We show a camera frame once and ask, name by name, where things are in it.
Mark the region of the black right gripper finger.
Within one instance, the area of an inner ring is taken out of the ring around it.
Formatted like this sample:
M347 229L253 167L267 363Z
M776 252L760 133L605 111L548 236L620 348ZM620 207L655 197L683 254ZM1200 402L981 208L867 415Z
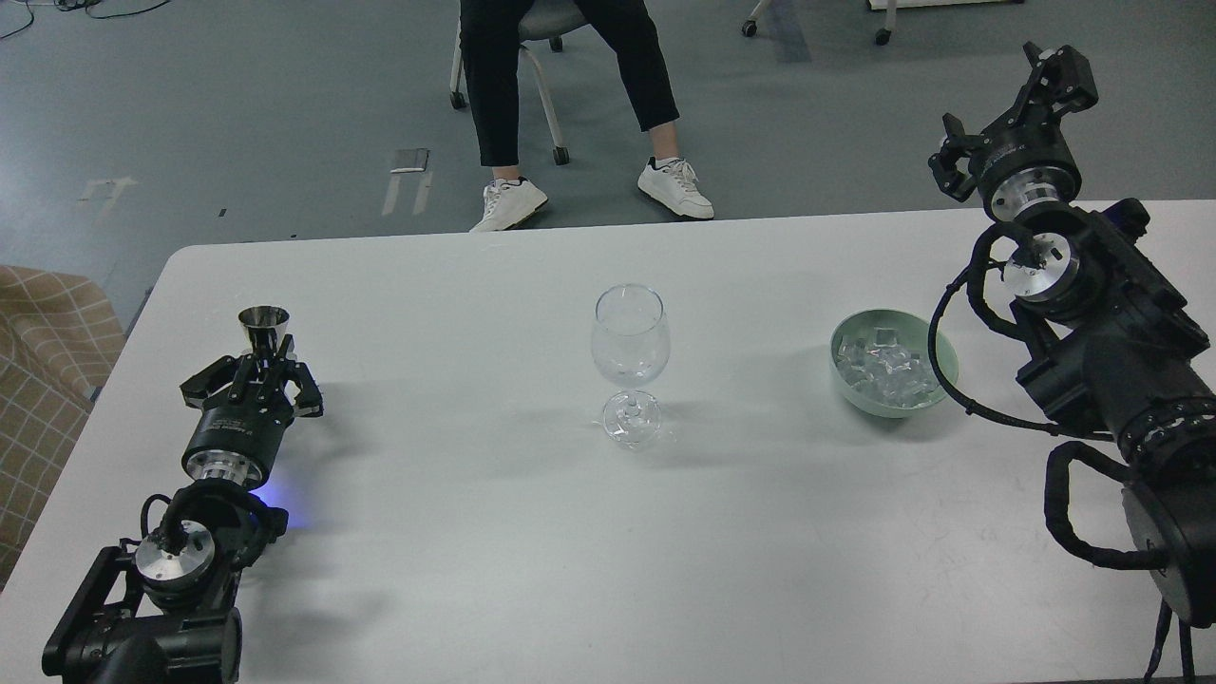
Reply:
M1090 58L1073 45L1038 47L1021 44L1031 73L1017 92L1015 103L996 120L996 130L1034 124L1055 124L1069 113L1092 108L1099 101Z
M930 156L928 167L938 189L956 202L964 202L976 191L976 176L972 172L961 170L959 161L973 159L985 150L985 136L967 134L959 117L942 113L942 140L938 153Z

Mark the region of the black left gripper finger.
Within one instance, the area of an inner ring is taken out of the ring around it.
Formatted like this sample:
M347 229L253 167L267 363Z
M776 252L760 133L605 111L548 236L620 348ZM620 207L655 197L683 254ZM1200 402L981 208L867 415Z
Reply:
M295 359L291 333L274 333L257 340L257 408L261 413L291 409L293 417L323 416L323 396L313 372Z
M180 385L186 407L216 409L218 407L250 407L259 397L259 364L257 357L224 355Z

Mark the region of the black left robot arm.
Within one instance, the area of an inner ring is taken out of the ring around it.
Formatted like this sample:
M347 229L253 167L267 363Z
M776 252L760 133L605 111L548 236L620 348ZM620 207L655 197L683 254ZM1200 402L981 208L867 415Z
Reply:
M161 497L157 523L101 550L43 650L64 683L235 683L243 624L240 576L289 523L257 490L285 432L323 413L289 333L249 330L250 351L182 382L199 411L185 454L188 484Z

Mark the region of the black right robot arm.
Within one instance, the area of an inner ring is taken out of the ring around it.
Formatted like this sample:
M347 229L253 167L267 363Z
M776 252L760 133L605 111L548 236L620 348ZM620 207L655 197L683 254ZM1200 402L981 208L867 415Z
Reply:
M1152 574L1161 602L1143 679L1176 628L1194 683L1190 632L1214 624L1215 399L1190 359L1210 340L1138 250L1150 225L1141 200L1075 206L1082 178L1060 123L1098 103L1090 61L1069 45L1021 52L1031 72L1015 102L973 135L942 116L927 161L942 194L979 194L990 218L933 312L928 359L968 414L1066 437L1046 462L1048 533L1085 562ZM990 331L1025 346L1017 385L1043 424L983 407L942 372L938 329L957 292Z

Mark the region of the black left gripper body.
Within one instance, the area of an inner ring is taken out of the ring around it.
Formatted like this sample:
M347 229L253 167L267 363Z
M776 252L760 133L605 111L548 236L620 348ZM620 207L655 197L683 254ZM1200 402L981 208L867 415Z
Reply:
M223 478L249 492L266 484L285 431L295 419L285 385L208 389L187 382L180 389L187 407L201 411L182 453L182 471L196 481Z

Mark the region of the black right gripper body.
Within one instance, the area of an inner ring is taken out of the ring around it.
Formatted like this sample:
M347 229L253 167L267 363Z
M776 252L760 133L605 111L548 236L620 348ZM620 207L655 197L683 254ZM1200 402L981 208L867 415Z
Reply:
M1059 120L983 134L970 173L986 214L997 222L1015 220L1042 202L1073 202L1082 186Z

